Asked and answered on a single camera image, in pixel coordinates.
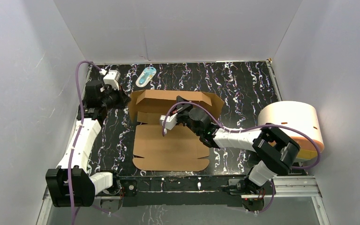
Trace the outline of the brown cardboard box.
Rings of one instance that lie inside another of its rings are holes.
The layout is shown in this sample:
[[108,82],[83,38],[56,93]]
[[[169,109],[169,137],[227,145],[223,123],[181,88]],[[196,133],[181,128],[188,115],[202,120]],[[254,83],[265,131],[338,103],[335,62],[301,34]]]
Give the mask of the brown cardboard box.
[[129,115],[135,128],[133,163],[144,171],[199,172],[208,167],[210,149],[188,127],[176,125],[162,135],[159,121],[180,96],[207,109],[216,119],[224,101],[210,92],[139,90],[131,93]]

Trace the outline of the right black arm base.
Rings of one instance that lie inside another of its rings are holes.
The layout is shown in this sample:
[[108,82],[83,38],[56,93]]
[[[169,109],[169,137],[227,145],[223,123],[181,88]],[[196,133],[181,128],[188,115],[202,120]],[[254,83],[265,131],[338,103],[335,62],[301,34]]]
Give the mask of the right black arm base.
[[[220,191],[223,191],[229,195],[257,195],[257,197],[246,197],[243,198],[242,206],[245,208],[246,212],[253,213],[255,215],[265,212],[273,203],[276,188],[273,182],[273,179],[268,180],[262,186],[258,186],[248,179],[246,176],[243,179],[232,178],[228,180],[227,185],[221,186]],[[271,187],[271,199],[265,204],[264,197],[266,194],[265,187]]]

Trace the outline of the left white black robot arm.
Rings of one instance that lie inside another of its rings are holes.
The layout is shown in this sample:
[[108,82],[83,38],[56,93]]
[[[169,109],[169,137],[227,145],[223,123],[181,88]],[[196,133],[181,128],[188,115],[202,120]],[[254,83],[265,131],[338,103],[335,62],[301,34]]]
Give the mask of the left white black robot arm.
[[45,175],[47,187],[55,207],[89,207],[97,194],[105,190],[116,195],[121,182],[114,171],[105,170],[92,176],[87,165],[93,144],[111,109],[125,109],[131,98],[113,79],[89,81],[79,105],[71,145],[56,168]]

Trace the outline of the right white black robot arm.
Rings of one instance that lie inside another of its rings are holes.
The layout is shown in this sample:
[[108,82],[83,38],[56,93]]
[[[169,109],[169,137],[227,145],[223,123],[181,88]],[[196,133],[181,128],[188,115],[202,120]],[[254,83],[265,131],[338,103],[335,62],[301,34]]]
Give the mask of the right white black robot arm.
[[265,124],[249,129],[228,128],[202,106],[181,96],[169,109],[161,122],[164,130],[182,124],[188,127],[200,142],[209,148],[238,148],[257,154],[255,165],[241,188],[258,194],[264,184],[276,175],[287,175],[300,151],[299,144],[288,136],[279,125]]

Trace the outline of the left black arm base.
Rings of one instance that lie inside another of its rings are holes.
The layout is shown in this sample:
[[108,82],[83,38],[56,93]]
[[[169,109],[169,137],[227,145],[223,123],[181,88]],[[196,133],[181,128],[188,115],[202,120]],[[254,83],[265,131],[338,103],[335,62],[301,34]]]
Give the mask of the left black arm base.
[[90,179],[95,188],[95,200],[91,207],[109,216],[122,207],[125,197],[137,195],[136,180],[121,178],[110,172],[96,173]]

